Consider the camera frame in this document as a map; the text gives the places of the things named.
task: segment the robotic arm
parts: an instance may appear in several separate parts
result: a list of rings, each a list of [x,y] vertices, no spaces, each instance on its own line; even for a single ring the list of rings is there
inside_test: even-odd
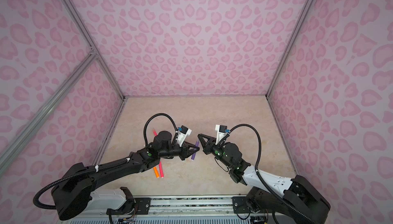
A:
[[[160,158],[179,156],[185,160],[199,151],[199,147],[184,141],[190,133],[191,129],[181,126],[176,130],[172,142],[172,134],[161,131],[153,142],[136,153],[131,152],[127,158],[96,166],[74,164],[63,178],[41,189],[34,196],[33,203],[43,209],[56,209],[62,221],[91,209],[109,209],[113,215],[127,214],[134,209],[135,201],[126,187],[114,191],[96,189],[126,175],[151,169],[160,163]],[[55,205],[41,203],[39,197],[52,187]]]
[[[257,167],[244,161],[239,148],[230,142],[225,142],[229,134],[237,127],[247,126],[257,131],[250,125],[238,125],[228,130],[227,126],[216,125],[216,138],[199,134],[198,138],[203,147],[203,152],[213,154],[227,168],[232,180],[236,183],[250,185],[253,188],[247,195],[247,206],[251,212],[257,213],[268,209],[292,217],[296,223],[325,223],[330,204],[327,200],[300,175],[291,179],[258,170]],[[259,150],[261,141],[258,136]]]

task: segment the marker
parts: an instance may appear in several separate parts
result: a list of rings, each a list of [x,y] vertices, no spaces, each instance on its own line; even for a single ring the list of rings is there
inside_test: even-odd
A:
[[[158,165],[160,167],[160,174],[161,174],[161,178],[164,178],[164,171],[162,170],[162,164],[160,161],[160,164]]]
[[[153,169],[154,169],[154,173],[156,174],[156,177],[157,177],[157,178],[159,178],[159,177],[160,177],[160,175],[158,174],[157,168],[156,168],[156,167],[154,167]]]
[[[196,146],[199,146],[199,140],[196,141],[195,145],[196,145]],[[197,153],[194,153],[194,154],[191,156],[191,160],[194,160],[196,154],[197,154]]]

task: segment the pink heart pattern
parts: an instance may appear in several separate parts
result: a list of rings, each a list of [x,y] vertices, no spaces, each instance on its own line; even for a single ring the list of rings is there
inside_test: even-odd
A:
[[[20,97],[31,99],[24,93]],[[75,100],[88,104],[90,110],[84,111],[84,105]],[[93,62],[0,179],[2,223],[53,223],[58,219],[56,211],[42,212],[33,206],[34,193],[77,162],[91,165],[119,103],[105,74]],[[41,200],[53,204],[50,193]]]
[[[2,1],[0,137],[8,144],[89,50],[60,0]]]
[[[273,91],[299,174],[332,206],[330,224],[393,222],[392,2],[317,0]]]
[[[130,96],[265,94],[305,2],[82,1],[79,13]]]

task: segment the pink leopard print wallpaper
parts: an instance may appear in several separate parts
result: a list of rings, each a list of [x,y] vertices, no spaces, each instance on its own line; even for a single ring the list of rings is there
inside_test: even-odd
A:
[[[330,224],[393,222],[393,0],[317,0],[273,107]]]
[[[42,187],[75,163],[91,165],[119,106],[94,62],[0,179],[0,223],[55,223],[55,210],[33,206]],[[40,198],[53,204],[50,191]]]
[[[265,94],[305,0],[73,0],[125,95]]]
[[[0,155],[87,53],[60,0],[0,0]]]

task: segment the pink marker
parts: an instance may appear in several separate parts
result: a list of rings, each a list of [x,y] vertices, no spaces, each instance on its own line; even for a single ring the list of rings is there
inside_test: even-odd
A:
[[[164,171],[162,171],[161,162],[160,162],[159,166],[160,166],[160,175],[161,175],[161,178],[164,178]]]

